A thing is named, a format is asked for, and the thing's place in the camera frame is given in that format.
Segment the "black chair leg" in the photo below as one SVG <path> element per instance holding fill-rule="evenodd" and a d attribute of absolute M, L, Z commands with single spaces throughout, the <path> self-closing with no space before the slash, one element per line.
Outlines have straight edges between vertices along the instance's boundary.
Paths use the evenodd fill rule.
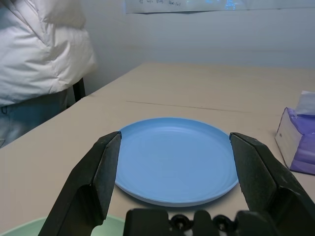
<path fill-rule="evenodd" d="M 81 98 L 84 98 L 86 96 L 83 78 L 73 85 L 73 92 L 75 102 L 78 102 Z"/>

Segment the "light blue jeans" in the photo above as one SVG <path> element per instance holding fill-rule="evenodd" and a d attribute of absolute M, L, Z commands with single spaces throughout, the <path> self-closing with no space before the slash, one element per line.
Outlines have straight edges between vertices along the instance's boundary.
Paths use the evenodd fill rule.
<path fill-rule="evenodd" d="M 66 109 L 67 91 L 0 107 L 0 148 Z"/>

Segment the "beige table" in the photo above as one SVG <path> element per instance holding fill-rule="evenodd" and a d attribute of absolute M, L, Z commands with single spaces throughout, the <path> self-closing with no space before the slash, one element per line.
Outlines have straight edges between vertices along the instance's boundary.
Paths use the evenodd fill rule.
<path fill-rule="evenodd" d="M 294 107 L 301 90 L 315 90 L 315 71 L 144 64 L 0 149 L 0 232 L 46 216 L 93 143 L 140 119 L 198 119 L 255 137 L 282 161 L 274 135 L 284 107 Z M 294 175 L 315 201 L 315 177 Z M 152 205 L 115 187 L 109 213 L 124 218 L 135 207 Z M 198 208 L 233 218 L 247 205 L 237 185 L 212 203 L 168 210 L 192 217 Z"/>

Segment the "white wall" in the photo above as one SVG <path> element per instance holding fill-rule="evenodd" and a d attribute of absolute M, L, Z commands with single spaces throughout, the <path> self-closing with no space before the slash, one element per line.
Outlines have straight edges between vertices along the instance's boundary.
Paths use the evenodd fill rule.
<path fill-rule="evenodd" d="M 315 68 L 315 8 L 125 14 L 124 0 L 82 0 L 98 71 L 91 93 L 145 61 Z"/>

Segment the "light green bowl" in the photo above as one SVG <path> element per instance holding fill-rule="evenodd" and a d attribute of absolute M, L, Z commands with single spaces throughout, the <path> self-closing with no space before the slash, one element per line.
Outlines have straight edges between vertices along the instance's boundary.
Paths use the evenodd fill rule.
<path fill-rule="evenodd" d="M 46 218 L 31 221 L 0 236 L 38 236 L 45 220 Z M 104 223 L 95 227 L 91 236 L 123 236 L 124 225 L 125 222 L 122 219 L 107 215 Z"/>

